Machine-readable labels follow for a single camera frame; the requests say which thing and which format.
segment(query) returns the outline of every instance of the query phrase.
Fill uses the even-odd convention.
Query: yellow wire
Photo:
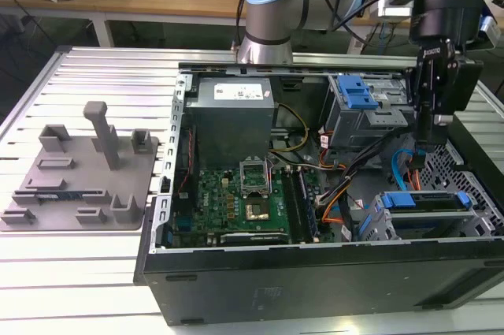
[[[296,113],[294,109],[292,109],[290,106],[287,106],[285,104],[279,103],[278,106],[283,106],[285,109],[289,110],[292,114],[296,116],[296,118],[299,119],[299,121],[302,123],[303,128],[305,128],[305,136],[302,138],[301,143],[298,144],[297,146],[292,146],[292,147],[287,147],[287,148],[273,148],[270,151],[271,152],[289,152],[289,151],[296,151],[299,150],[301,147],[303,147],[306,144],[306,141],[308,140],[308,126],[304,122],[304,120],[301,118],[299,114]]]

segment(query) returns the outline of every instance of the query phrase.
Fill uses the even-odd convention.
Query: gray power supply
[[[275,105],[268,78],[203,78],[188,112],[198,127],[202,168],[238,168],[255,157],[264,160]]]

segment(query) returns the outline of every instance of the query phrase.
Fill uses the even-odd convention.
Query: wooden desk
[[[93,21],[101,47],[113,47],[109,20],[148,21],[183,24],[234,25],[238,0],[18,0],[37,17],[85,18]],[[13,0],[0,0],[0,13],[23,16]],[[246,7],[241,25],[245,24]],[[351,26],[361,37],[366,37],[376,21],[357,18]],[[403,32],[407,21],[400,25]]]

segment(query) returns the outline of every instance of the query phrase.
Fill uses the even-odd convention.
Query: ventilation grille
[[[469,193],[478,202],[478,210],[482,210],[494,225],[495,231],[492,235],[502,235],[504,217],[473,173],[454,170],[454,166],[462,164],[462,158],[450,143],[438,146],[434,152],[427,154],[425,159],[425,168],[420,174],[422,189]]]

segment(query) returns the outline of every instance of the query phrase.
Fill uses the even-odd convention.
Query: desk leg
[[[94,31],[100,47],[113,47],[112,32],[107,20],[93,20]]]
[[[357,34],[363,39],[366,39],[366,37],[369,34],[368,26],[352,26],[350,28],[355,32],[355,34]],[[357,41],[354,37],[352,37],[352,39],[350,40],[350,45],[348,45],[348,51],[346,53],[353,55],[360,55],[362,52],[362,47],[364,47],[364,44],[360,41]]]

